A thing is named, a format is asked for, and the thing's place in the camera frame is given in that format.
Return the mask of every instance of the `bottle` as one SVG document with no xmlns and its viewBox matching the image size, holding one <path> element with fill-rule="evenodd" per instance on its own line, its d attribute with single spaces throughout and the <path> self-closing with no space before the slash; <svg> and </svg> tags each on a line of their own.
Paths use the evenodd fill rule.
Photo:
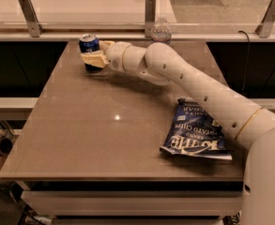
<svg viewBox="0 0 275 225">
<path fill-rule="evenodd" d="M 151 40 L 154 42 L 162 42 L 170 45 L 172 39 L 171 25 L 166 19 L 156 21 L 151 29 Z"/>
</svg>

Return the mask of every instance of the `can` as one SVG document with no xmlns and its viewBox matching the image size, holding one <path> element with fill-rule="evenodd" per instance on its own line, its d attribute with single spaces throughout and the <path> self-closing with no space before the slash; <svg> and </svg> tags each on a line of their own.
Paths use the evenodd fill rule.
<svg viewBox="0 0 275 225">
<path fill-rule="evenodd" d="M 79 42 L 81 53 L 91 53 L 99 50 L 99 40 L 93 34 L 83 34 Z M 101 71 L 101 67 L 94 67 L 91 64 L 84 64 L 89 72 Z"/>
</svg>

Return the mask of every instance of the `robotic arm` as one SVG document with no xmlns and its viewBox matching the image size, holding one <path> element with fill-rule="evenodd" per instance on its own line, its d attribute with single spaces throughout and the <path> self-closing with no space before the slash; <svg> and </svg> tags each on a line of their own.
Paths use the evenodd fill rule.
<svg viewBox="0 0 275 225">
<path fill-rule="evenodd" d="M 112 70 L 158 85 L 177 83 L 217 120 L 249 152 L 242 224 L 275 224 L 275 113 L 210 78 L 163 43 L 153 43 L 147 49 L 126 42 L 110 43 L 105 54 Z"/>
</svg>

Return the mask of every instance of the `metal bar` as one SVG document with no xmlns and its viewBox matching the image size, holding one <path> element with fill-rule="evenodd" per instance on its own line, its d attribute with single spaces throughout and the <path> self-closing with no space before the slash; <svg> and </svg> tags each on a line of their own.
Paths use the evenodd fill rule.
<svg viewBox="0 0 275 225">
<path fill-rule="evenodd" d="M 271 0 L 266 14 L 258 25 L 255 32 L 260 38 L 268 38 L 271 34 L 272 27 L 275 23 L 275 0 Z"/>
<path fill-rule="evenodd" d="M 156 0 L 145 0 L 145 36 L 150 37 L 156 17 Z"/>
<path fill-rule="evenodd" d="M 32 38 L 40 37 L 42 29 L 38 23 L 38 19 L 34 11 L 31 0 L 18 0 L 18 1 L 22 8 L 23 15 L 25 17 L 30 36 Z"/>
</svg>

